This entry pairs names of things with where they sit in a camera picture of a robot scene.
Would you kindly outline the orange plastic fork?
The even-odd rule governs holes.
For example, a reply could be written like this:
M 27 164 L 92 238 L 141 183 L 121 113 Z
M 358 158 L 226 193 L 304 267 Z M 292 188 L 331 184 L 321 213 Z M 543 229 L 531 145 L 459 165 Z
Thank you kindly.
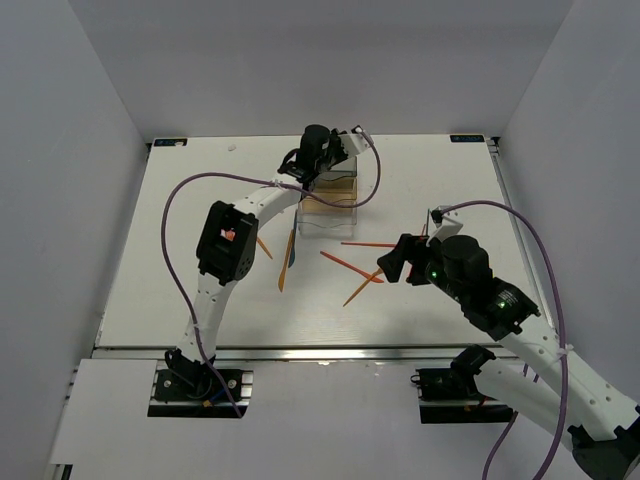
M 343 303 L 343 307 L 346 307 L 347 305 L 349 305 L 371 283 L 376 283 L 378 281 L 383 282 L 383 280 L 381 279 L 382 273 L 383 273 L 382 269 L 378 268 L 377 270 L 372 272 L 369 276 L 367 276 L 364 282 L 360 286 L 358 286 L 354 290 L 354 292 L 345 300 L 345 302 Z

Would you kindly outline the red chopstick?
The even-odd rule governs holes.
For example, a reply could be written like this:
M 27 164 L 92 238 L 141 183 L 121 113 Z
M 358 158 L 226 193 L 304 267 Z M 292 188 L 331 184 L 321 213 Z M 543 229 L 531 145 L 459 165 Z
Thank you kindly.
M 429 225 L 429 221 L 427 219 L 427 220 L 425 220 L 425 222 L 424 222 L 424 224 L 422 226 L 422 230 L 421 230 L 421 233 L 420 233 L 421 237 L 425 236 L 428 233 L 428 225 Z M 409 270 L 409 275 L 407 277 L 407 282 L 409 282 L 409 277 L 411 276 L 411 274 L 413 272 L 413 267 L 414 267 L 414 264 L 412 262 L 409 262 L 409 263 L 410 263 L 411 266 L 410 266 L 410 270 Z
M 372 247 L 372 248 L 393 248 L 396 244 L 394 243 L 381 243 L 381 242 L 340 242 L 341 245 L 345 246 L 358 246 L 358 247 Z

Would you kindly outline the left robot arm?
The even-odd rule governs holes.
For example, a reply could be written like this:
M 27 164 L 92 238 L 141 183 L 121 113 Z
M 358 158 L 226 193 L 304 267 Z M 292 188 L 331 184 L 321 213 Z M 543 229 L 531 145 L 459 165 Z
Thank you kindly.
M 339 131 L 313 124 L 305 128 L 299 146 L 285 155 L 270 180 L 206 172 L 183 180 L 169 194 L 161 219 L 161 250 L 169 274 L 186 301 L 189 320 L 177 346 L 165 353 L 165 360 L 171 369 L 187 365 L 178 373 L 176 384 L 188 398 L 202 398 L 210 390 L 211 374 L 202 367 L 214 361 L 227 303 L 254 264 L 260 228 L 303 199 L 317 200 L 313 189 L 319 177 L 370 146 L 360 126 Z M 207 177 L 246 182 L 258 189 L 236 202 L 218 200 L 209 208 L 196 246 L 197 289 L 191 297 L 169 259 L 166 229 L 177 193 L 188 183 Z

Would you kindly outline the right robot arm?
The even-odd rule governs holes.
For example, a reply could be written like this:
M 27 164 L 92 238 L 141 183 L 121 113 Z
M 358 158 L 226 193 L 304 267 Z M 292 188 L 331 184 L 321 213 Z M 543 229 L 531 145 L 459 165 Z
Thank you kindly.
M 541 382 L 508 372 L 494 354 L 472 346 L 451 364 L 461 397 L 498 399 L 552 434 L 592 479 L 626 479 L 639 465 L 639 404 L 617 390 L 542 319 L 518 287 L 493 274 L 476 239 L 404 234 L 377 261 L 390 283 L 411 267 L 407 283 L 433 285 L 454 300 L 477 329 L 519 357 Z

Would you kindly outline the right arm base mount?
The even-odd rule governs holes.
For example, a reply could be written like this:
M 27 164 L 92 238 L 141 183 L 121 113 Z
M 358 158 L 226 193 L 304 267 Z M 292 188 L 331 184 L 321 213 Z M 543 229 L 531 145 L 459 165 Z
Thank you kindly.
M 410 377 L 418 390 L 423 425 L 507 423 L 514 411 L 482 394 L 474 381 L 480 368 L 497 357 L 489 349 L 472 345 L 446 368 L 421 368 Z

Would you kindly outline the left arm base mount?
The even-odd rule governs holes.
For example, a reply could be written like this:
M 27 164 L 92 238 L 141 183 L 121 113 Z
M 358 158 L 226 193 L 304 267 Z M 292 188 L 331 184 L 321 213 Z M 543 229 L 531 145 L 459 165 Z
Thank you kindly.
M 150 418 L 239 419 L 248 409 L 252 372 L 189 360 L 179 349 L 164 354 L 154 376 L 147 410 Z

